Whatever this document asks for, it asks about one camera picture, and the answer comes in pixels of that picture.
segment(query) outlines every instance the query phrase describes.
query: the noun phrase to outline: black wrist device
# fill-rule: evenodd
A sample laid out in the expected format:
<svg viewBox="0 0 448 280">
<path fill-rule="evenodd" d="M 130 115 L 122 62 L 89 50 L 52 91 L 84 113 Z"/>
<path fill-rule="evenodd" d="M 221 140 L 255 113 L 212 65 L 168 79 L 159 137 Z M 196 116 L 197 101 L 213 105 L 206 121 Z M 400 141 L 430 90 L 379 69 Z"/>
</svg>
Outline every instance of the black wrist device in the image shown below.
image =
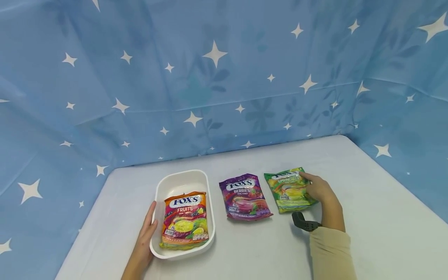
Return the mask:
<svg viewBox="0 0 448 280">
<path fill-rule="evenodd" d="M 305 231 L 312 232 L 318 227 L 321 227 L 322 225 L 318 222 L 314 221 L 306 221 L 305 217 L 303 216 L 302 212 L 294 212 L 292 213 L 293 216 L 293 222 L 294 225 L 298 228 L 301 228 Z"/>
</svg>

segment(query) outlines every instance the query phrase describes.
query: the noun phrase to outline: orange candy bag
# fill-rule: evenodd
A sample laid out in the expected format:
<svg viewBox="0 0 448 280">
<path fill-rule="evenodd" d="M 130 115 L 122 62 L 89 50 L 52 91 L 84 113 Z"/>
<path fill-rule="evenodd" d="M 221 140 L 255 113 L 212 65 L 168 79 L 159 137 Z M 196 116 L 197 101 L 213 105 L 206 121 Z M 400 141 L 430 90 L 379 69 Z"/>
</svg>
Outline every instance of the orange candy bag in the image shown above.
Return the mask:
<svg viewBox="0 0 448 280">
<path fill-rule="evenodd" d="M 192 192 L 165 199 L 165 218 L 160 247 L 188 250 L 208 240 L 204 192 Z"/>
</svg>

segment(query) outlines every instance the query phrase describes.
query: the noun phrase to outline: fox's spring tea candy bag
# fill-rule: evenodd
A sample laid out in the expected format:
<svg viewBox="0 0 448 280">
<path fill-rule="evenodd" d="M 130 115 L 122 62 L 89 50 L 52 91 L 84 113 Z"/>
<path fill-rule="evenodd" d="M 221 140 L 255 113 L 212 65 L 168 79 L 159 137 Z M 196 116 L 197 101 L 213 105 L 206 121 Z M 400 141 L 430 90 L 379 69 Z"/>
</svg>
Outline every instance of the fox's spring tea candy bag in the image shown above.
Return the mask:
<svg viewBox="0 0 448 280">
<path fill-rule="evenodd" d="M 267 207 L 258 177 L 245 174 L 220 182 L 227 217 L 253 221 L 272 216 Z"/>
<path fill-rule="evenodd" d="M 264 174 L 280 213 L 300 211 L 317 203 L 306 193 L 306 185 L 310 181 L 300 176 L 299 171 L 305 172 L 299 167 L 276 174 Z"/>
<path fill-rule="evenodd" d="M 160 247 L 188 250 L 208 240 L 205 193 L 192 192 L 165 199 Z"/>
</svg>

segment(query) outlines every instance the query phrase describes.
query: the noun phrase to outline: fox's candy bag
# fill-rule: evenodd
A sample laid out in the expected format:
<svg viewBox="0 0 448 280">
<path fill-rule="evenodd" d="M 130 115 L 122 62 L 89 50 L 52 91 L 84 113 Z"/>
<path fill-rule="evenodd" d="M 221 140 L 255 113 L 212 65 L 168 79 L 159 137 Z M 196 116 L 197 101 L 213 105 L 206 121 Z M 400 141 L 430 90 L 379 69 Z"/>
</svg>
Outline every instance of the fox's candy bag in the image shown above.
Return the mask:
<svg viewBox="0 0 448 280">
<path fill-rule="evenodd" d="M 208 240 L 205 193 L 192 192 L 165 199 L 160 247 L 188 250 Z"/>
<path fill-rule="evenodd" d="M 253 221 L 272 216 L 267 207 L 258 177 L 245 174 L 220 182 L 227 217 Z"/>
<path fill-rule="evenodd" d="M 299 167 L 276 174 L 264 174 L 280 213 L 301 211 L 317 203 L 306 193 L 306 185 L 310 181 L 300 176 L 299 171 L 305 172 Z"/>
</svg>

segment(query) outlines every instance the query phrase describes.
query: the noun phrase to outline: white table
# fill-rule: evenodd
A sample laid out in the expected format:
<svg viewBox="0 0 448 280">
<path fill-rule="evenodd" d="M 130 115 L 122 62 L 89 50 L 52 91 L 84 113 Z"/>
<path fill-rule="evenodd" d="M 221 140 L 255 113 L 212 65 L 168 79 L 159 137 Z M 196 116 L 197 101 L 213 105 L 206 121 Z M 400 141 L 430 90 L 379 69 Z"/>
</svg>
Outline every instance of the white table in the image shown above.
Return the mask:
<svg viewBox="0 0 448 280">
<path fill-rule="evenodd" d="M 308 235 L 293 226 L 290 214 L 278 213 L 263 178 L 264 172 L 300 166 L 326 179 L 339 197 L 360 280 L 448 277 L 448 225 L 349 139 L 331 136 L 116 169 L 57 279 L 119 279 L 157 183 L 188 169 L 208 175 L 215 243 L 195 258 L 155 260 L 145 279 L 311 279 Z M 227 219 L 218 182 L 245 173 L 258 175 L 271 219 Z M 320 220 L 320 205 L 304 214 Z"/>
</svg>

